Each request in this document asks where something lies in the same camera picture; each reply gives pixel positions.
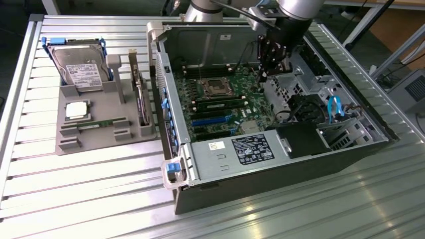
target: gray parts tray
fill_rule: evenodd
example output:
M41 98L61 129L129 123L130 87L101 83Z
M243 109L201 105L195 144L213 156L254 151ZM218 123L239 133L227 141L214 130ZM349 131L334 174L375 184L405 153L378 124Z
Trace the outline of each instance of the gray parts tray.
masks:
M81 95L72 94L76 91L69 90L69 87L74 88L74 86L60 87L54 148L57 155L148 141L157 137L148 91L145 90L144 92L144 100L149 115L149 125L140 126L137 98L132 81L130 79L121 80L125 104L120 104L114 84L113 81L108 82L108 87L105 87L104 91L84 92ZM81 101L85 101L89 105L88 118L65 121L65 105ZM96 121L100 122L98 127L84 127L84 129L72 127L77 123ZM109 126L102 127L105 121L112 123Z

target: motherboard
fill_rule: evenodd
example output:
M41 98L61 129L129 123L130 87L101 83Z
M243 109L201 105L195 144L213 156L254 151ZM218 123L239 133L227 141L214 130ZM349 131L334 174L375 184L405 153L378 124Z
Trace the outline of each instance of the motherboard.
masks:
M263 131L274 114L254 69L238 66L227 76L198 76L174 74L191 142Z

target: robotic end effector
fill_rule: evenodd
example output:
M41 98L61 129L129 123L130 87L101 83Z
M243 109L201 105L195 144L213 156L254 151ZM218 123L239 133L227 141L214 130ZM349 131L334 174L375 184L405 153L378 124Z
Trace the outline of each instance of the robotic end effector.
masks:
M258 36L257 58L259 60L259 82L266 77L291 72L289 57L302 39L325 0L278 0L278 6L259 5L249 12L229 7L215 0L214 4L231 8L245 15L253 30L262 25L266 34Z

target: aluminum table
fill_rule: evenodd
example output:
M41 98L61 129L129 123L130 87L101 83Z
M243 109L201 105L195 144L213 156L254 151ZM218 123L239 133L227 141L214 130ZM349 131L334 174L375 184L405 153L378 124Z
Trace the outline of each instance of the aluminum table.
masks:
M2 239L425 238L425 138L322 25L313 35L401 141L337 174L175 216L160 140L53 154L60 80L40 39L104 37L121 79L128 48L148 76L146 23L178 18L30 20L0 123Z

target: warning label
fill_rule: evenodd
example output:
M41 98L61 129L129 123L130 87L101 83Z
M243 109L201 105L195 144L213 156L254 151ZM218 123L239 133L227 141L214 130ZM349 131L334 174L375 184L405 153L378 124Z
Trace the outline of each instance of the warning label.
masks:
M273 152L263 134L235 138L231 140L238 161L242 165L273 159Z
M101 86L96 64L68 65L66 70L76 88Z

